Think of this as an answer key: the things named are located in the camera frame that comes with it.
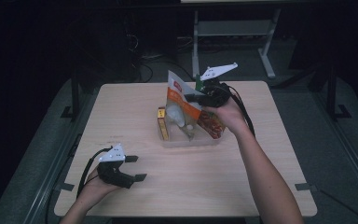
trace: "yellow box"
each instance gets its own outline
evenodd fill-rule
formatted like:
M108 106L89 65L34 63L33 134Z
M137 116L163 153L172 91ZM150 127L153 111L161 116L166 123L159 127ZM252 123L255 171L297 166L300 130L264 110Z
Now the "yellow box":
M161 106L158 108L157 120L158 120L159 130L161 131L162 140L168 141L169 136L168 136L167 126L165 125L165 107L164 106Z

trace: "wooden table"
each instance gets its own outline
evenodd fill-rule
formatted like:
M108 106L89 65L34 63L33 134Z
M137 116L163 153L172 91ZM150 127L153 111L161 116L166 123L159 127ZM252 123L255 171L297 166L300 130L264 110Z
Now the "wooden table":
M305 217L316 205L277 107L262 81L227 82L241 95L255 126L257 140L281 172ZM157 131L158 107L166 102L166 83L108 84L101 87L55 213L63 216L76 199L80 177L99 149L121 143L135 163L120 170L147 174L145 181L120 189L92 208L90 216L108 217L255 217L258 216L237 141L230 131L217 146L165 148Z

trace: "transparent container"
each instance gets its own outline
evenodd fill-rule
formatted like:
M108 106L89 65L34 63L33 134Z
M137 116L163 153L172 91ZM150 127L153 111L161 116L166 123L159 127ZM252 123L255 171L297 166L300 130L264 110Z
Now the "transparent container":
M202 147L202 146L215 146L220 143L221 138L213 139L208 132L202 129L198 124L195 125L194 137L189 140L188 136L173 122L165 118L165 124L169 135L169 140L164 141L162 138L161 130L158 129L158 136L163 147Z

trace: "human arm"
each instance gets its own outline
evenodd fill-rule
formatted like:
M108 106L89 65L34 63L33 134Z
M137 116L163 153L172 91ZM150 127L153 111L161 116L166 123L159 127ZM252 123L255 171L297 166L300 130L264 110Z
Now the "human arm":
M104 183L98 177L97 168L89 174L86 183L74 204L60 221L60 224L82 223L84 217L94 205L99 203L110 192L120 189L118 186Z
M248 175L255 204L264 223L303 223L296 199L281 174L249 130L237 104L230 98L213 112L234 133Z

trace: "metal stand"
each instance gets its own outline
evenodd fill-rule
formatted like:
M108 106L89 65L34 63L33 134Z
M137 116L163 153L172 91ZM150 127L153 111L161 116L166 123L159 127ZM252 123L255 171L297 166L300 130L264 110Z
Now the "metal stand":
M269 46L271 45L272 37L274 36L275 28L277 26L280 14L281 14L281 10L276 9L274 12L274 17L272 18L272 21L268 28L266 44L262 49L258 49L261 62L263 63L264 68L266 69L267 76L269 78L275 78L275 73L274 70L272 69L271 63L269 62L269 57L267 56L267 53L269 52Z
M71 119L71 121L75 121L76 117L79 113L79 87L76 77L76 71L72 74L71 78L71 86L72 86L72 113L69 112L71 106L66 106L61 114L61 118Z
M269 46L274 36L275 28L278 23L281 9L275 9L272 20L258 21L199 21L198 11L194 14L194 37L193 37L193 77L200 75L198 41L199 36L217 36L217 35L265 35L266 43L262 49L259 49L259 55L266 69L269 78L275 78L275 73L267 56Z
M301 78L314 74L308 88L310 91L321 91L324 84L327 82L327 100L326 111L330 118L334 121L337 119L351 118L351 114L348 112L345 105L338 105L341 113L336 113L336 86L337 86L337 74L333 65L327 65L326 63L316 63L307 70L291 77L284 82L271 86L271 89L284 89Z

